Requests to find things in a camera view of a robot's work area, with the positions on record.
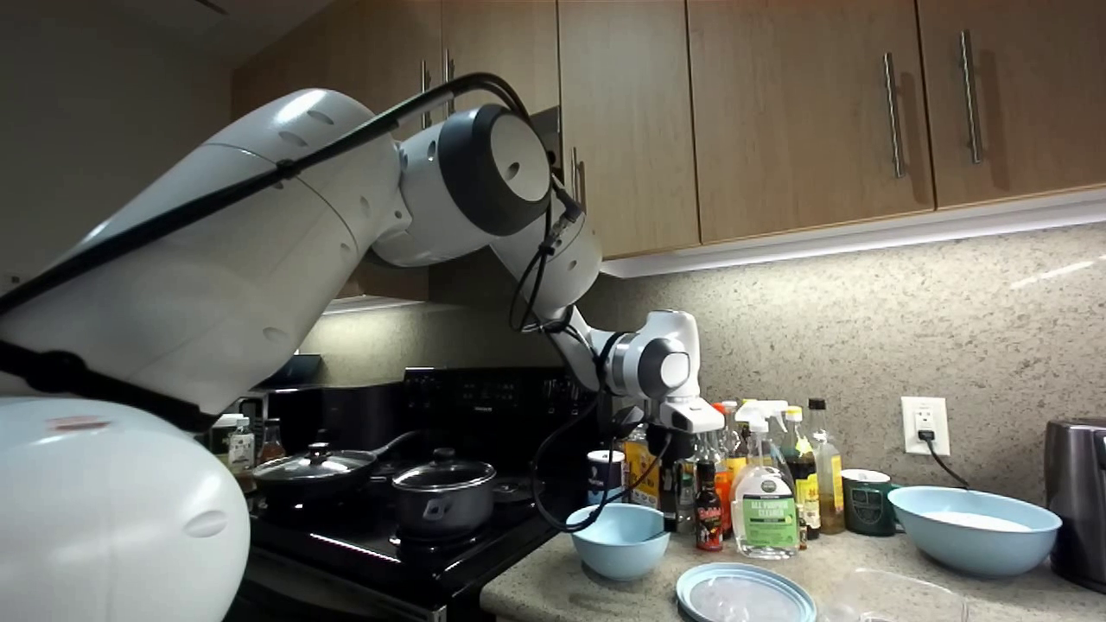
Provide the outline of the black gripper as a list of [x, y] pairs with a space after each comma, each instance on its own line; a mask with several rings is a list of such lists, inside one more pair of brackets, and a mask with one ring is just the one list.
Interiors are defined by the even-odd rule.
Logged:
[[661, 461], [661, 511], [672, 519], [679, 507], [679, 463], [693, 454], [693, 439], [679, 427], [652, 425], [647, 444]]

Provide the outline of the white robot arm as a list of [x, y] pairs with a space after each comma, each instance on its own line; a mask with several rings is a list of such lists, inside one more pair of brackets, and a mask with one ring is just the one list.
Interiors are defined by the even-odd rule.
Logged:
[[698, 323], [585, 321], [601, 252], [520, 99], [407, 139], [339, 91], [283, 94], [178, 160], [73, 252], [0, 296], [0, 622], [221, 622], [248, 560], [248, 500], [198, 441], [272, 376], [366, 256], [435, 267], [486, 250], [520, 321], [573, 376], [657, 433], [719, 425]]

